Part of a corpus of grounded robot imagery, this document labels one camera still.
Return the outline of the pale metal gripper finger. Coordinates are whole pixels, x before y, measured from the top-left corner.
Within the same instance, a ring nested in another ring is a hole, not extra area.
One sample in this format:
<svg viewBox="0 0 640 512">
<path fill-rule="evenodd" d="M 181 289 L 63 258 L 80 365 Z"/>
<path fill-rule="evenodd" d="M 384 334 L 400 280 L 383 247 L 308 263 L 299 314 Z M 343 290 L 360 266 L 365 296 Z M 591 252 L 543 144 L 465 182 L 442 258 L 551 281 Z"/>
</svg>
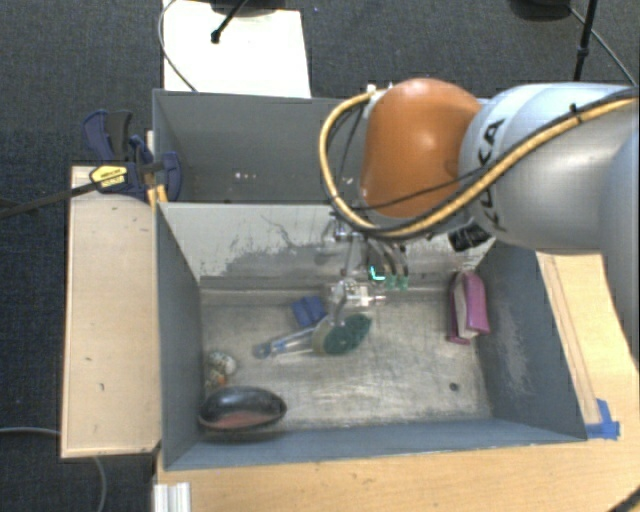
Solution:
<svg viewBox="0 0 640 512">
<path fill-rule="evenodd" d="M 343 310 L 348 299 L 349 284 L 345 280 L 336 283 L 328 296 L 328 321 L 332 327 L 344 324 Z"/>
<path fill-rule="evenodd" d="M 348 289 L 348 305 L 353 308 L 379 306 L 386 301 L 386 295 L 369 285 L 355 285 Z"/>
</svg>

